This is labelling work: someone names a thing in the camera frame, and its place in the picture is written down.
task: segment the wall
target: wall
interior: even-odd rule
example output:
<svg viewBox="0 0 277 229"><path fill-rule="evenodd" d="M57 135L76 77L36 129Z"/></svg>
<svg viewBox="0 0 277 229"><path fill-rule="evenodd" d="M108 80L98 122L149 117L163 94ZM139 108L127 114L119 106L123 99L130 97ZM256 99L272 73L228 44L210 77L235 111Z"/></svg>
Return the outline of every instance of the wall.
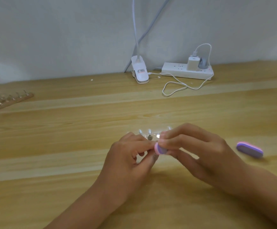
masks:
<svg viewBox="0 0 277 229"><path fill-rule="evenodd" d="M136 0L139 35L163 2ZM131 3L0 0L0 83L121 72L134 47ZM277 59L277 0L171 0L141 52L153 69L204 42L213 64Z"/></svg>

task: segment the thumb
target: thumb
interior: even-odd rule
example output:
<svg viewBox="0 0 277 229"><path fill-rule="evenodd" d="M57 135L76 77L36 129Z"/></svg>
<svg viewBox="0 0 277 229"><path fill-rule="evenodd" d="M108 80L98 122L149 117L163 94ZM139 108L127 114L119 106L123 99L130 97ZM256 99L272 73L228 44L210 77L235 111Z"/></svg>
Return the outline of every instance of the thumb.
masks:
<svg viewBox="0 0 277 229"><path fill-rule="evenodd" d="M144 178L150 172L158 157L154 150L148 151L148 154L135 167L137 175Z"/></svg>
<svg viewBox="0 0 277 229"><path fill-rule="evenodd" d="M205 168L197 162L190 154L182 150L168 150L167 155L171 155L177 159L186 169L196 178L200 180L205 180L207 177L207 172Z"/></svg>

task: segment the pink and purple nail file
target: pink and purple nail file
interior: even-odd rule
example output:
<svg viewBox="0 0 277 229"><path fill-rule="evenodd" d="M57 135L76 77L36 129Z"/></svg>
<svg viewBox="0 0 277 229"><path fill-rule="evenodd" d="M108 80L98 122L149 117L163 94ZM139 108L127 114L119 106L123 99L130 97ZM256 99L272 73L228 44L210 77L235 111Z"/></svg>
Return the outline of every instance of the pink and purple nail file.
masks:
<svg viewBox="0 0 277 229"><path fill-rule="evenodd" d="M239 152L247 154L253 158L261 158L264 155L264 152L261 148L251 145L248 142L244 141L238 142L236 145L236 149Z"/></svg>
<svg viewBox="0 0 277 229"><path fill-rule="evenodd" d="M159 146L158 143L156 143L154 145L154 150L157 155L163 155L163 154L167 153L167 149L162 148L161 146Z"/></svg>

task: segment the white power strip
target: white power strip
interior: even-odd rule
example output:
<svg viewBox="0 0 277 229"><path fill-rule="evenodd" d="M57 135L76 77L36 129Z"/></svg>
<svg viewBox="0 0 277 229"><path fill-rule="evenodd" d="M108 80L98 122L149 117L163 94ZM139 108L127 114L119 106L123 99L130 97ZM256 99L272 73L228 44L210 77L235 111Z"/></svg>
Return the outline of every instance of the white power strip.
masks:
<svg viewBox="0 0 277 229"><path fill-rule="evenodd" d="M188 70L187 67L188 65L185 63L165 62L162 68L162 75L171 76L169 74L172 74L176 77L211 80L211 76L214 74L210 65L207 69L197 68L196 70Z"/></svg>

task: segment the table surface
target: table surface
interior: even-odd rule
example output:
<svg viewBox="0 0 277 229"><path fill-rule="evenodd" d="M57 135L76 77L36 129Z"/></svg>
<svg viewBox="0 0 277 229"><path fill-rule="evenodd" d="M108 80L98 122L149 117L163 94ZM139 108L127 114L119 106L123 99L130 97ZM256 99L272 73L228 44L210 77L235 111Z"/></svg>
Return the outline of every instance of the table surface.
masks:
<svg viewBox="0 0 277 229"><path fill-rule="evenodd" d="M213 66L200 90L171 97L172 77L139 85L116 73L0 85L35 97L0 110L0 228L42 228L97 178L110 145L129 131L184 122L264 150L246 162L277 175L277 61ZM181 79L192 86L201 80ZM177 85L168 86L171 92ZM101 228L277 228L247 204L160 156L139 191Z"/></svg>

